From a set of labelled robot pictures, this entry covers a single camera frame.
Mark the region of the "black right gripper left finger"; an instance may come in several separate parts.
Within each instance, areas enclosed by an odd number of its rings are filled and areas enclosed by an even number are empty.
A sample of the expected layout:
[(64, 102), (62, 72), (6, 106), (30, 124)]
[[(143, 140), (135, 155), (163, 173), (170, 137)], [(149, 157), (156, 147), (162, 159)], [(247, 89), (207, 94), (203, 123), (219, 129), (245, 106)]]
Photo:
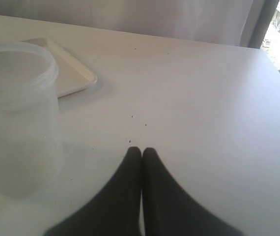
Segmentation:
[(139, 236), (141, 150), (128, 148), (107, 184), (47, 236)]

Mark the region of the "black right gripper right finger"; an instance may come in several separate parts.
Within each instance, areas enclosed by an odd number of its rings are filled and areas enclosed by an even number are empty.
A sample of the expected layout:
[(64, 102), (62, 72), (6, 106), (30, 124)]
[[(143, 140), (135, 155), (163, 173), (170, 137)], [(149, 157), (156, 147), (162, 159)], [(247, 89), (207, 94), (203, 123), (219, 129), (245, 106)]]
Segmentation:
[(147, 236), (241, 236), (176, 182), (154, 148), (142, 156), (142, 205)]

